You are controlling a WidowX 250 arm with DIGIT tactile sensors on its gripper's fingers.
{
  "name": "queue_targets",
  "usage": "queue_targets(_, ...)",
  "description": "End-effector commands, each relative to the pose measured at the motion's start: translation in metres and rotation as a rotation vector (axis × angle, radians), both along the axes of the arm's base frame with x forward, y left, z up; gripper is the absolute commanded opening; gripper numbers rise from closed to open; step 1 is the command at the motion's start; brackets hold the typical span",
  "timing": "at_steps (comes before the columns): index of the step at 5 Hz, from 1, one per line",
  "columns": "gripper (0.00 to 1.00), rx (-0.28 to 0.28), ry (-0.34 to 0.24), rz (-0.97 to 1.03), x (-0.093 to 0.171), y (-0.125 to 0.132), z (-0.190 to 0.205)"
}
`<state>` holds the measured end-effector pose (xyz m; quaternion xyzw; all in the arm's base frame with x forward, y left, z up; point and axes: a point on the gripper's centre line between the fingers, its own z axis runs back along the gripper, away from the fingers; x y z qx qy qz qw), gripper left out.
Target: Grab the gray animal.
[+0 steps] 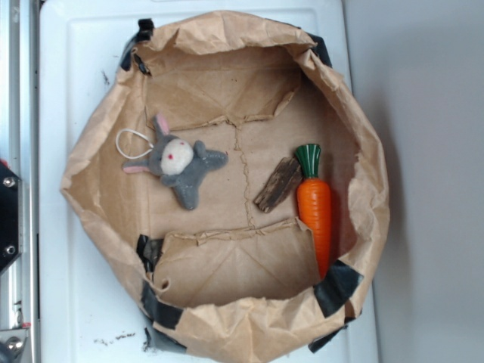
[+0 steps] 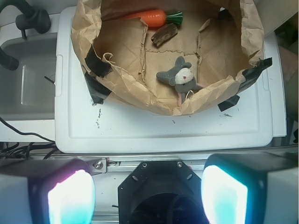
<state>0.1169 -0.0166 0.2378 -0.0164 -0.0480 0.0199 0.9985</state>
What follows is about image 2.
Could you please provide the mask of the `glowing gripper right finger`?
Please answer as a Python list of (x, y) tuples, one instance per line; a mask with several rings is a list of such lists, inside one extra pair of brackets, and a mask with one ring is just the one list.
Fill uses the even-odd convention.
[(212, 154), (201, 198), (211, 224), (297, 224), (298, 153)]

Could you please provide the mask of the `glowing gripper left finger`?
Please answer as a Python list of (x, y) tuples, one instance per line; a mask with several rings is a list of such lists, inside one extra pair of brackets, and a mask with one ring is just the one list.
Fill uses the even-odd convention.
[(94, 209), (95, 183), (85, 161), (0, 162), (2, 224), (90, 224)]

